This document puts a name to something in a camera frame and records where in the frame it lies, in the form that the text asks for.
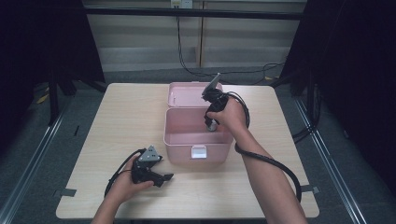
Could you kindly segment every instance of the gray floor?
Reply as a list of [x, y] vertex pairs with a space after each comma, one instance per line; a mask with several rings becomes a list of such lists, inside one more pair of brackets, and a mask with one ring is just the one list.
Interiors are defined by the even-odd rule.
[[[239, 70], [255, 70], [258, 68], [226, 68], [206, 69], [207, 73], [217, 73]], [[250, 84], [259, 80], [262, 74], [227, 75], [232, 83]], [[118, 72], [106, 74], [107, 83], [111, 82], [152, 82], [170, 83], [172, 81], [208, 80], [210, 78], [194, 77], [184, 70], [152, 70], [136, 72]], [[49, 149], [40, 163], [38, 172], [26, 191], [21, 205], [12, 219], [12, 223], [87, 223], [89, 220], [60, 220], [55, 216], [56, 207], [60, 201], [53, 196], [57, 189], [63, 189], [73, 170], [79, 151], [85, 141], [92, 121], [96, 114], [103, 94], [77, 83], [78, 92], [73, 97], [61, 95], [61, 105], [68, 105], [58, 132], [53, 138]], [[36, 88], [36, 98], [43, 92], [43, 86]], [[282, 106], [291, 133], [299, 132], [304, 123], [297, 110], [294, 99], [290, 96], [289, 86], [276, 88], [276, 94]], [[35, 102], [29, 107], [22, 120], [20, 132], [10, 145], [7, 155], [0, 160], [0, 204], [7, 201], [7, 197], [17, 185], [29, 160], [35, 153], [41, 137], [47, 130], [50, 107], [49, 101], [41, 105]], [[359, 149], [345, 139], [343, 128], [336, 118], [324, 105], [318, 129], [332, 153], [346, 184], [366, 218], [367, 223], [396, 223], [396, 200], [389, 193], [387, 187], [364, 161]], [[353, 223], [341, 197], [338, 194], [318, 151], [310, 138], [298, 143], [301, 160], [312, 186], [318, 187], [317, 193], [320, 214], [310, 218], [310, 223]], [[129, 223], [118, 220], [116, 223]], [[191, 220], [154, 220], [153, 223], [199, 223]], [[233, 223], [263, 223], [263, 220], [234, 220]]]

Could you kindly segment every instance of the wooden table top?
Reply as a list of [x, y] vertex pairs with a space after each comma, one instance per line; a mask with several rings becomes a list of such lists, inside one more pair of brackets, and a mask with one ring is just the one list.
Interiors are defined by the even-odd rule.
[[[57, 217], [93, 218], [103, 200], [108, 179], [131, 153], [150, 145], [163, 156], [163, 161], [152, 170], [175, 175], [161, 188], [139, 192], [120, 207], [116, 218], [264, 217], [248, 182], [241, 155], [233, 150], [233, 145], [227, 160], [221, 164], [175, 165], [169, 162], [163, 142], [168, 87], [167, 84], [131, 83], [108, 86], [66, 186], [76, 189], [76, 195], [62, 197]], [[241, 95], [249, 109], [249, 129], [253, 135], [276, 160], [297, 175], [302, 186], [308, 185], [274, 89], [223, 85], [223, 90]], [[302, 207], [307, 217], [318, 216], [318, 205], [311, 191], [303, 193]]]

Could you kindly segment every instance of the forearm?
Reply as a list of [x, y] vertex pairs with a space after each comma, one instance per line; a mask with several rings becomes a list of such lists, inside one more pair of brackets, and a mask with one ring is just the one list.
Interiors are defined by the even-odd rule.
[[120, 203], [112, 201], [109, 198], [105, 198], [99, 206], [95, 217], [92, 220], [92, 224], [107, 224], [113, 223], [114, 217], [117, 210], [120, 207]]
[[[248, 130], [239, 130], [234, 138], [242, 149], [272, 158]], [[269, 223], [306, 223], [283, 171], [274, 165], [243, 156], [250, 185]]]

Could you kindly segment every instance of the white latch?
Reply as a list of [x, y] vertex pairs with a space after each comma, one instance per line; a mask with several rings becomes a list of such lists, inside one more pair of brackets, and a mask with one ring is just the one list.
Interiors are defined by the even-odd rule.
[[206, 159], [206, 146], [196, 145], [191, 148], [191, 158], [192, 159]]

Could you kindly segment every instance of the pink plastic container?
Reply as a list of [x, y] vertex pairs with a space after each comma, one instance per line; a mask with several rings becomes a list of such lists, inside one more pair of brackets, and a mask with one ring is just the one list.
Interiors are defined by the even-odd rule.
[[206, 129], [204, 115], [210, 103], [202, 91], [208, 83], [175, 82], [169, 86], [163, 141], [172, 163], [224, 162], [233, 136], [221, 125]]

